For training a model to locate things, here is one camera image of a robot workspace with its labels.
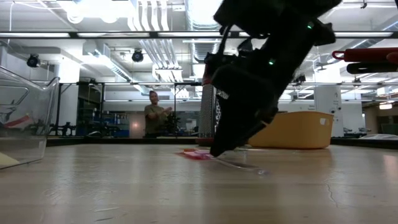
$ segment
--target security camera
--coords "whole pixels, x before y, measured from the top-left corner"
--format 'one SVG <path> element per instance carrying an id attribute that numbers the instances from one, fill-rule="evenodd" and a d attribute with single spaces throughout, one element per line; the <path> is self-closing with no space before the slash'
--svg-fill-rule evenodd
<path id="1" fill-rule="evenodd" d="M 27 66 L 30 68 L 39 68 L 41 63 L 42 62 L 40 61 L 38 54 L 31 54 L 26 61 Z"/>
<path id="2" fill-rule="evenodd" d="M 133 62 L 142 62 L 144 60 L 144 55 L 141 49 L 134 49 L 134 53 L 131 57 Z"/>

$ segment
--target man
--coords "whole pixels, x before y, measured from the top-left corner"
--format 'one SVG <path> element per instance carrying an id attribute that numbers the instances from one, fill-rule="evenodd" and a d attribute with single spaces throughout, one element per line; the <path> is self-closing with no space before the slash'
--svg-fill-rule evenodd
<path id="1" fill-rule="evenodd" d="M 155 91 L 149 92 L 150 105 L 145 107 L 145 137 L 156 138 L 160 136 L 160 128 L 165 123 L 167 116 L 170 114 L 172 108 L 164 109 L 157 105 L 159 97 Z"/>

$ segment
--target red object on table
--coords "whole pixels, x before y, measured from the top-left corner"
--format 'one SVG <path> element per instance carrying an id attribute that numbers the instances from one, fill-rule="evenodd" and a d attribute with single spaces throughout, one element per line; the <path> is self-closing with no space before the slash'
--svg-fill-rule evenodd
<path id="1" fill-rule="evenodd" d="M 384 47 L 373 49 L 347 49 L 345 51 L 336 50 L 331 55 L 337 60 L 345 62 L 385 62 L 391 53 L 397 53 L 397 47 Z"/>
<path id="2" fill-rule="evenodd" d="M 15 121 L 11 121 L 11 122 L 8 122 L 8 123 L 4 124 L 4 127 L 10 128 L 10 127 L 13 127 L 15 125 L 21 124 L 21 123 L 23 123 L 23 122 L 25 122 L 27 120 L 29 120 L 29 116 L 25 115 L 25 116 L 15 120 Z"/>

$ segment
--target table surface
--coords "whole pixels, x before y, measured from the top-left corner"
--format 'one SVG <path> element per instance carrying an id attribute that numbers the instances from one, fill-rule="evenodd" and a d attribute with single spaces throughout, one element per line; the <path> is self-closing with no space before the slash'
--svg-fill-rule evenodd
<path id="1" fill-rule="evenodd" d="M 216 161 L 172 145 L 48 147 L 0 170 L 0 223 L 396 223 L 398 152 L 330 146 L 230 152 Z"/>

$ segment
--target clear plastic bin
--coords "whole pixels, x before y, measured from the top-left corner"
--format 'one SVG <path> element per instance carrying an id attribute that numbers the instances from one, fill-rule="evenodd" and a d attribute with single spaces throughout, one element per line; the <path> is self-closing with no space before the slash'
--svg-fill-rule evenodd
<path id="1" fill-rule="evenodd" d="M 43 158 L 57 90 L 0 67 L 0 169 Z"/>

